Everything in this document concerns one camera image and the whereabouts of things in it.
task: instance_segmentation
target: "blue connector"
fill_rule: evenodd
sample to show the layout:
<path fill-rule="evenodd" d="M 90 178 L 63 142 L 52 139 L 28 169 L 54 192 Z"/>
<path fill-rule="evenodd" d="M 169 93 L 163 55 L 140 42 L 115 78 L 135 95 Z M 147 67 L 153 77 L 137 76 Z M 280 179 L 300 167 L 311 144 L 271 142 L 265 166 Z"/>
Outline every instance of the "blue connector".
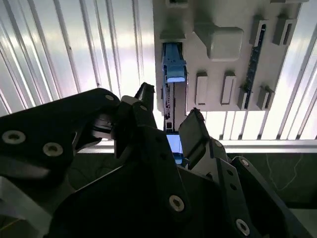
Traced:
<path fill-rule="evenodd" d="M 179 43 L 163 44 L 162 70 L 164 83 L 186 81 L 186 61 L 183 59 Z"/>

